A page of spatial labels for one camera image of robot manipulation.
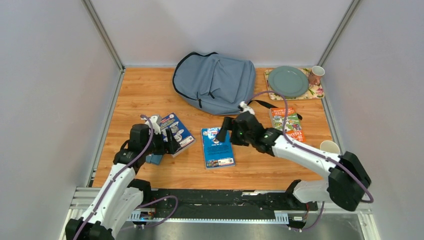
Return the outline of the dark blue treehouse book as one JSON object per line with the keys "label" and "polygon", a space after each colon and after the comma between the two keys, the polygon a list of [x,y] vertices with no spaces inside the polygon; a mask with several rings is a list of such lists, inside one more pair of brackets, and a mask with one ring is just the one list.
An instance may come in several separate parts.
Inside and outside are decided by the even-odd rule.
{"label": "dark blue treehouse book", "polygon": [[180,145],[176,153],[172,154],[173,158],[178,156],[180,153],[188,149],[196,142],[195,137],[189,132],[188,128],[182,123],[182,121],[174,112],[163,117],[160,122],[160,130],[165,141],[168,140],[166,132],[167,129],[171,131],[173,138]]}

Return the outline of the blue-grey student backpack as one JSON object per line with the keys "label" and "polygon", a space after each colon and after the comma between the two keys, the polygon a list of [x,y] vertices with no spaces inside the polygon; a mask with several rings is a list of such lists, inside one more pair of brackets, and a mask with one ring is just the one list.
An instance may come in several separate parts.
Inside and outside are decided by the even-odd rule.
{"label": "blue-grey student backpack", "polygon": [[174,90],[191,106],[211,115],[240,113],[254,99],[256,69],[249,60],[211,52],[191,52],[176,66]]}

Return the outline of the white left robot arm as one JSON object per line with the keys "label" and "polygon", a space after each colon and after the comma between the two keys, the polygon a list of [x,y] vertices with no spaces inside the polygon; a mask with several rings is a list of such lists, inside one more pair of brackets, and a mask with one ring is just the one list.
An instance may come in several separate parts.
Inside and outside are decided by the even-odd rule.
{"label": "white left robot arm", "polygon": [[115,154],[109,176],[93,202],[78,219],[67,222],[66,239],[114,240],[137,207],[152,203],[150,182],[135,176],[148,155],[176,153],[180,144],[171,130],[165,132],[163,136],[149,121],[132,126],[129,139]]}

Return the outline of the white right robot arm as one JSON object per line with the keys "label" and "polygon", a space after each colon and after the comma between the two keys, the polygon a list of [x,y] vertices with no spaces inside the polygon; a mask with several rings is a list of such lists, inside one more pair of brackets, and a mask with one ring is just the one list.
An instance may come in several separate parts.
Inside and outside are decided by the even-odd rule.
{"label": "white right robot arm", "polygon": [[320,175],[322,181],[299,181],[285,195],[286,205],[293,210],[304,203],[332,201],[340,208],[353,212],[368,196],[372,181],[359,158],[352,152],[342,155],[326,152],[293,139],[276,128],[264,128],[256,116],[248,111],[237,117],[226,116],[216,139],[237,146],[254,147],[258,152],[295,162]]}

